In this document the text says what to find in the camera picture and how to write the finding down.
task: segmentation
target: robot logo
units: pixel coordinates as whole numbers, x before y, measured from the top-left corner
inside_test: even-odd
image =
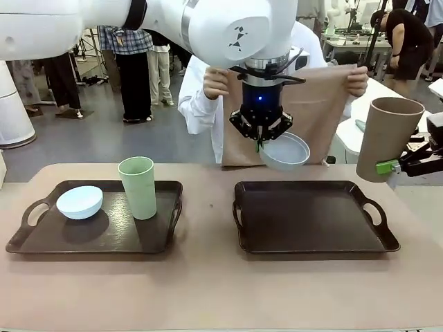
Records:
[[[234,44],[232,44],[232,43],[229,44],[229,47],[231,47],[231,46],[238,47],[238,51],[242,52],[242,45],[240,45],[239,41],[241,38],[243,38],[248,33],[244,32],[244,28],[242,26],[236,27],[235,30],[238,30],[237,41]]]

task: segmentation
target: plaid shirt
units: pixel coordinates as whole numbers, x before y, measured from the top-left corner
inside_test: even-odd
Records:
[[[98,36],[102,50],[112,50],[115,54],[131,55],[154,50],[152,38],[144,30],[126,30],[116,26],[98,26]]]

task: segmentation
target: white bowl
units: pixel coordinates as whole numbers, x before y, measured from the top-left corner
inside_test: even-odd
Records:
[[[57,200],[57,209],[66,217],[83,220],[92,217],[103,204],[103,191],[92,186],[77,187]]]
[[[284,133],[276,140],[263,144],[260,158],[263,163],[278,171],[290,172],[304,165],[311,156],[307,143],[292,133]]]

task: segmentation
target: brown cup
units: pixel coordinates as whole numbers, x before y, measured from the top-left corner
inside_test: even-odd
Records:
[[[357,174],[382,183],[391,174],[378,175],[376,164],[398,159],[424,113],[424,106],[403,98],[379,98],[371,102]]]

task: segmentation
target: white pants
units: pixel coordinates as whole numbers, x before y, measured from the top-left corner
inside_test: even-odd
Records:
[[[147,62],[150,67],[151,105],[158,105],[161,100],[172,100],[171,78],[169,76],[169,52],[147,53]]]

